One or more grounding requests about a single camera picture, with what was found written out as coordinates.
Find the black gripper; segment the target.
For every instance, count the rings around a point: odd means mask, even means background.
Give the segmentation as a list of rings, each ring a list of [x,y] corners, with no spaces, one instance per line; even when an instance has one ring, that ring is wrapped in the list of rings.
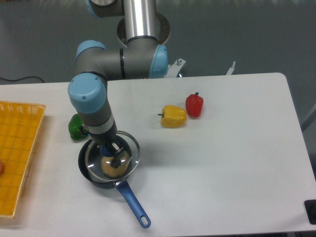
[[[111,161],[111,166],[113,168],[118,168],[121,165],[120,159],[124,157],[125,149],[119,143],[114,142],[117,134],[117,126],[115,124],[113,124],[108,131],[100,134],[87,131],[83,125],[80,125],[78,129],[81,135],[89,135],[94,142],[99,145],[103,145],[104,157],[114,157]],[[112,151],[107,148],[106,144],[111,144],[110,147]]]

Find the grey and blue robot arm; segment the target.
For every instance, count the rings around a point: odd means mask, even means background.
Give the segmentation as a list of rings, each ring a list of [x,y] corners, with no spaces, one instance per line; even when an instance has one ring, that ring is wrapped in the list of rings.
[[[167,49],[158,42],[155,1],[88,0],[86,6],[98,18],[123,16],[125,20],[126,48],[107,50],[95,40],[82,42],[75,57],[76,75],[68,86],[71,104],[92,140],[109,149],[116,168],[123,148],[115,141],[117,126],[108,101],[108,81],[164,77]]]

